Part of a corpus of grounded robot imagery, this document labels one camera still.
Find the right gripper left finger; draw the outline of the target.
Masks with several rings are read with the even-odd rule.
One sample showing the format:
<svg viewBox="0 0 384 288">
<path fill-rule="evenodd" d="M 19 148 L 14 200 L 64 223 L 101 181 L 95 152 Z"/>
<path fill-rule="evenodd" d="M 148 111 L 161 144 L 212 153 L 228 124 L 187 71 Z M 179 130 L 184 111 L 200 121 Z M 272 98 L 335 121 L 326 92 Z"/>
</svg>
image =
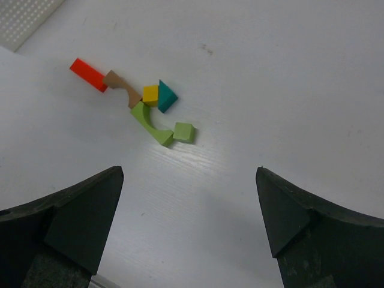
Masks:
<svg viewBox="0 0 384 288">
<path fill-rule="evenodd" d="M 88 287 L 122 191 L 122 167 L 1 211 L 1 287 Z"/>
</svg>

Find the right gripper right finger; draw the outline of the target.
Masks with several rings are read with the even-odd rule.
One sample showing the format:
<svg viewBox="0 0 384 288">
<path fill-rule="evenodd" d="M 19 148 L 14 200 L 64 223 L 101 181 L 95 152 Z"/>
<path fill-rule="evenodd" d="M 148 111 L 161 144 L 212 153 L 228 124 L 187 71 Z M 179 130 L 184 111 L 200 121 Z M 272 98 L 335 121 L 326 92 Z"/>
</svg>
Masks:
<svg viewBox="0 0 384 288">
<path fill-rule="evenodd" d="M 383 287 L 383 220 L 259 167 L 256 186 L 284 287 Z"/>
</svg>

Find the light green wood cube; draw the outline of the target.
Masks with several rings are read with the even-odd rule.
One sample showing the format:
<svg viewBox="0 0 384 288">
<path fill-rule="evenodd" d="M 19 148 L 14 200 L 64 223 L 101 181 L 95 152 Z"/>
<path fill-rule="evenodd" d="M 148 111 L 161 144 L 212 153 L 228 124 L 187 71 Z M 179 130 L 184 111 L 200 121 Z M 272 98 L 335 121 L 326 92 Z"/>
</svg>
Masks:
<svg viewBox="0 0 384 288">
<path fill-rule="evenodd" d="M 190 123 L 177 122 L 175 124 L 173 138 L 182 143 L 194 143 L 196 135 L 195 127 Z"/>
</svg>

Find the yellow wood cube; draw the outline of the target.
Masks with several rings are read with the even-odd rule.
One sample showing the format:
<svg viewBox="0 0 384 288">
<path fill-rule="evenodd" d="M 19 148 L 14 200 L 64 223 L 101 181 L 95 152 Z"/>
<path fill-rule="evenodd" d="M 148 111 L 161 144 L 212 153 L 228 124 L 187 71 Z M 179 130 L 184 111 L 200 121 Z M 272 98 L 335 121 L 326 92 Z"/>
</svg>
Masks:
<svg viewBox="0 0 384 288">
<path fill-rule="evenodd" d="M 150 107 L 158 106 L 158 85 L 144 86 L 142 91 L 142 101 Z"/>
</svg>

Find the red rectangular wood block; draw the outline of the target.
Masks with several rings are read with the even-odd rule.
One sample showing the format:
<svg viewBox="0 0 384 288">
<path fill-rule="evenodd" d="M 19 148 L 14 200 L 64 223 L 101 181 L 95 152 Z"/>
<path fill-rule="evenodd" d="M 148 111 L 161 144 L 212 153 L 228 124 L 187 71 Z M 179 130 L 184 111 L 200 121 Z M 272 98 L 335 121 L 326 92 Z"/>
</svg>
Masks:
<svg viewBox="0 0 384 288">
<path fill-rule="evenodd" d="M 98 70 L 96 70 L 80 58 L 77 58 L 72 63 L 72 65 L 70 66 L 70 70 L 76 75 L 78 75 L 80 78 L 82 78 L 84 81 L 89 83 L 91 86 L 96 88 L 98 91 L 106 91 L 107 85 L 103 82 L 105 75 L 100 73 Z"/>
</svg>

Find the white plastic bin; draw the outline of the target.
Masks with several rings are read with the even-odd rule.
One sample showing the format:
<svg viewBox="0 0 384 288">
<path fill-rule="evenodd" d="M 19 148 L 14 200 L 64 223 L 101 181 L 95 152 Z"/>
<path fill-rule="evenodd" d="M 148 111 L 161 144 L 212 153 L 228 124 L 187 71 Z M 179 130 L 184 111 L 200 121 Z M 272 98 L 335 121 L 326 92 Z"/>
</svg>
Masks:
<svg viewBox="0 0 384 288">
<path fill-rule="evenodd" d="M 15 52 L 64 0 L 1 0 L 1 46 Z"/>
</svg>

